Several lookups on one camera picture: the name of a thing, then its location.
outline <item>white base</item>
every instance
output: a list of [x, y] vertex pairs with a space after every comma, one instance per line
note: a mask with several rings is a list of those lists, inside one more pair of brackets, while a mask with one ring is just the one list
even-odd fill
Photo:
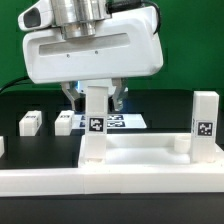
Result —
[[175, 135], [107, 135], [106, 164], [83, 163], [83, 137], [79, 168], [1, 170], [0, 196], [224, 192], [224, 152], [217, 146], [215, 163], [190, 164], [174, 152]]

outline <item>black cable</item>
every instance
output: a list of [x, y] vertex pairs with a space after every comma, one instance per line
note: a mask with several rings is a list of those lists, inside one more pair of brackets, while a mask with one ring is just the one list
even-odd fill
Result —
[[30, 79], [28, 76], [24, 76], [24, 77], [21, 77], [21, 78], [18, 78], [18, 79], [14, 79], [14, 80], [12, 80], [12, 81], [6, 83], [4, 86], [2, 86], [2, 87], [0, 88], [0, 94], [1, 94], [5, 89], [7, 89], [7, 88], [9, 88], [9, 87], [12, 87], [12, 86], [15, 86], [15, 85], [19, 85], [19, 84], [23, 85], [23, 83], [18, 83], [18, 82], [21, 82], [21, 81], [24, 81], [24, 80], [28, 80], [28, 79]]
[[157, 17], [158, 17], [158, 23], [157, 23], [156, 29], [155, 29], [155, 31], [153, 33], [153, 34], [156, 34], [156, 33], [159, 32], [161, 24], [162, 24], [162, 16], [161, 16], [160, 8], [159, 8], [159, 6], [155, 2], [152, 2], [152, 1], [143, 0], [142, 3], [143, 4], [150, 4], [156, 10]]
[[157, 17], [158, 17], [158, 23], [157, 23], [157, 27], [153, 33], [153, 34], [156, 34], [157, 32], [159, 32], [159, 29], [161, 27], [161, 13], [160, 13], [159, 6], [155, 2], [148, 1], [148, 0], [124, 0], [124, 1], [115, 2], [115, 3], [108, 2], [106, 4], [106, 9], [107, 9], [108, 14], [112, 14], [115, 12], [121, 12], [121, 11], [125, 11], [125, 10], [139, 8], [142, 6], [142, 4], [149, 4], [152, 7], [154, 7], [156, 10]]

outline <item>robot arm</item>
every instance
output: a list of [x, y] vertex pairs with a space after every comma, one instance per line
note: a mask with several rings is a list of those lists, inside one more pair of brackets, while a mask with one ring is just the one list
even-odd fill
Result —
[[126, 85], [123, 78], [153, 75], [163, 64], [156, 33], [158, 10], [123, 11], [141, 4], [139, 0], [115, 4], [40, 0], [19, 16], [22, 30], [35, 30], [23, 41], [29, 77], [34, 83], [62, 83], [71, 101], [79, 97], [71, 82], [112, 79], [110, 85], [117, 87], [112, 99], [119, 110]]

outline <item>green backdrop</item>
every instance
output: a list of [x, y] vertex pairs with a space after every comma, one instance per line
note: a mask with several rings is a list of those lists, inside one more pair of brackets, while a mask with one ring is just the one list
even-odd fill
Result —
[[[26, 75], [24, 33], [18, 15], [32, 0], [0, 1], [0, 85]], [[129, 79], [130, 89], [209, 89], [224, 92], [224, 1], [156, 0], [162, 11], [162, 70], [151, 77]], [[57, 85], [31, 86], [32, 89]]]

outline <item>white post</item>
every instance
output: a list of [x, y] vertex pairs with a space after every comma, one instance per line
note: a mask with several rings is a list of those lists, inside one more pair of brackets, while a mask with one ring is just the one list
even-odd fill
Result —
[[85, 162], [105, 162], [108, 88], [88, 87], [86, 93]]
[[215, 161], [219, 95], [195, 91], [191, 133], [191, 162]]

